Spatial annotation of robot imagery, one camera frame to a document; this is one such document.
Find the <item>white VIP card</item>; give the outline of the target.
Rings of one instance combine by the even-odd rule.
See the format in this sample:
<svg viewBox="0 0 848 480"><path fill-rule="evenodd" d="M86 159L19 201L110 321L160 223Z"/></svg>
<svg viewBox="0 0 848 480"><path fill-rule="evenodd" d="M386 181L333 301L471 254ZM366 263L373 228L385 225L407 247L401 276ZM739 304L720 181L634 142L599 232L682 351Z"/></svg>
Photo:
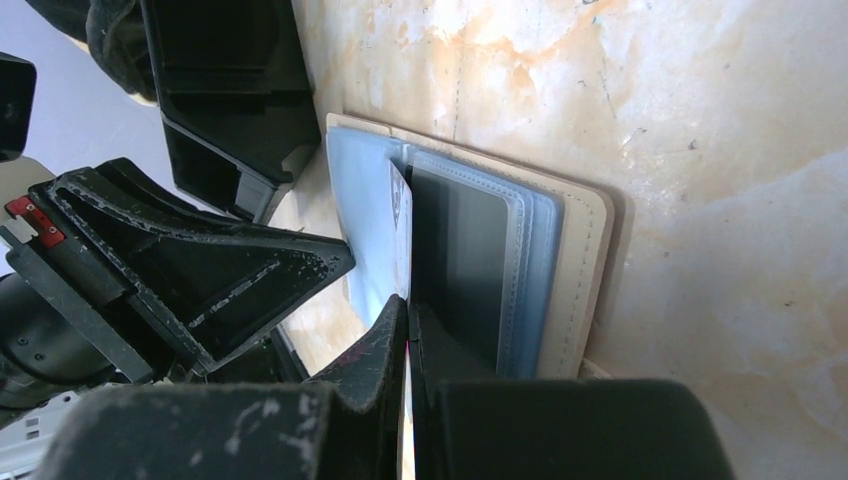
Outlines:
<svg viewBox="0 0 848 480"><path fill-rule="evenodd" d="M394 220L395 290L405 300L411 289L411 191L400 170L391 163L391 200ZM414 425L412 382L409 350L404 357L404 392L401 412L400 465L401 479L415 479Z"/></svg>

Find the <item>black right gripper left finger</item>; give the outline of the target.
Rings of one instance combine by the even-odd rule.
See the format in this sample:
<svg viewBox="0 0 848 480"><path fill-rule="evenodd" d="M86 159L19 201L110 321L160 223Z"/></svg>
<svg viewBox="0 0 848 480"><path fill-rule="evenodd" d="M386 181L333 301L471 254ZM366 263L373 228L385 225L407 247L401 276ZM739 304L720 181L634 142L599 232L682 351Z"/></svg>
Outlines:
<svg viewBox="0 0 848 480"><path fill-rule="evenodd" d="M398 479L407 306L301 383L107 387L72 410L40 479Z"/></svg>

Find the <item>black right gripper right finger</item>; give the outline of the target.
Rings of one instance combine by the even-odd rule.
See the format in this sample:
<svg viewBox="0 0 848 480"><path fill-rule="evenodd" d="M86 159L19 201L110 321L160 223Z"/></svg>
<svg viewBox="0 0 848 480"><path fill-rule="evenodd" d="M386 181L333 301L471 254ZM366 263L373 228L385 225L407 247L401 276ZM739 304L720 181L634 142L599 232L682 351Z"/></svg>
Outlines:
<svg viewBox="0 0 848 480"><path fill-rule="evenodd" d="M702 403L664 380L517 380L409 310L420 479L730 479Z"/></svg>

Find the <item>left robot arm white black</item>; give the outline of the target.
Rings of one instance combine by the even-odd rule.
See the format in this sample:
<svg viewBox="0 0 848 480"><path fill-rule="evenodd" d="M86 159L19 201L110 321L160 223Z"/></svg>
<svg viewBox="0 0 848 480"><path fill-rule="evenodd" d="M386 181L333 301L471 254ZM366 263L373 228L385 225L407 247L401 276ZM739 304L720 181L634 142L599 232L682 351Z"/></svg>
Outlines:
<svg viewBox="0 0 848 480"><path fill-rule="evenodd" d="M219 371L354 264L341 240L196 208L131 160L24 155L37 71L1 57L1 423L121 380Z"/></svg>

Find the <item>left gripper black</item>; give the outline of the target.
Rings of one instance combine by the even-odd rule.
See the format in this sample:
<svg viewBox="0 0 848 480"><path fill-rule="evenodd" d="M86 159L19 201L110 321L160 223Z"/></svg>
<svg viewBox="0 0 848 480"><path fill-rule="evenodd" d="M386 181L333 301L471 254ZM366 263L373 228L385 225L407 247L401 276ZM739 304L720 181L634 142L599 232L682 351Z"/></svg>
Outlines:
<svg viewBox="0 0 848 480"><path fill-rule="evenodd" d="M354 266L342 240L199 210L125 158L6 178L1 206L31 229L9 264L77 337L46 361L93 351L132 383L221 368Z"/></svg>

